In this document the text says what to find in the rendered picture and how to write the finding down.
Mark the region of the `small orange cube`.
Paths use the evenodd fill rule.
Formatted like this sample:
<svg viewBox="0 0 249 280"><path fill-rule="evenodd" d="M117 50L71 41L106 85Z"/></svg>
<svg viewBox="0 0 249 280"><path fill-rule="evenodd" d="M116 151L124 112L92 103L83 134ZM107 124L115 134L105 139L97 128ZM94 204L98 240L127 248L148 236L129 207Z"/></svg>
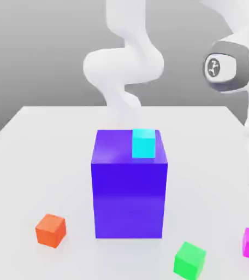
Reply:
<svg viewBox="0 0 249 280"><path fill-rule="evenodd" d="M35 232L39 244L57 248L66 235L66 220L62 217L46 214L36 225Z"/></svg>

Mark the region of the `small green cube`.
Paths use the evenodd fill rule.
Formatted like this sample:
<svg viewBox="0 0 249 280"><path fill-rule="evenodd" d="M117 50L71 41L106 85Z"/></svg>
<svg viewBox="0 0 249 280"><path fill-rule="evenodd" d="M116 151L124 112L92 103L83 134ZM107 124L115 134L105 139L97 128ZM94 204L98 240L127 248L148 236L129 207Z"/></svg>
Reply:
<svg viewBox="0 0 249 280"><path fill-rule="evenodd" d="M198 280L204 267L205 257L205 250L184 242L175 255L173 271L184 279Z"/></svg>

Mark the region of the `large purple box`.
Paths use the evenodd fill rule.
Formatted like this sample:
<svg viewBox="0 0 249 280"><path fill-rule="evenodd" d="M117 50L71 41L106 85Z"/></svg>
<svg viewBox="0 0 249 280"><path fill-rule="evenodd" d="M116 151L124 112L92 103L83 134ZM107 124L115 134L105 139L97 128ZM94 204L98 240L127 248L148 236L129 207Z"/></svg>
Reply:
<svg viewBox="0 0 249 280"><path fill-rule="evenodd" d="M168 160L155 131L155 157L132 157L131 130L98 130L91 160L96 238L161 238Z"/></svg>

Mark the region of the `small cyan cube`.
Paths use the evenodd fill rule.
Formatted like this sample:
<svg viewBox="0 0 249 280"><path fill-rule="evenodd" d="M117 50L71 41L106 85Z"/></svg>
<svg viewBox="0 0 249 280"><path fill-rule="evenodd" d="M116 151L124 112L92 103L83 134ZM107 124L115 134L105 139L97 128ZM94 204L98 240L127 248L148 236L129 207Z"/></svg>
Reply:
<svg viewBox="0 0 249 280"><path fill-rule="evenodd" d="M133 129L132 158L155 158L155 129Z"/></svg>

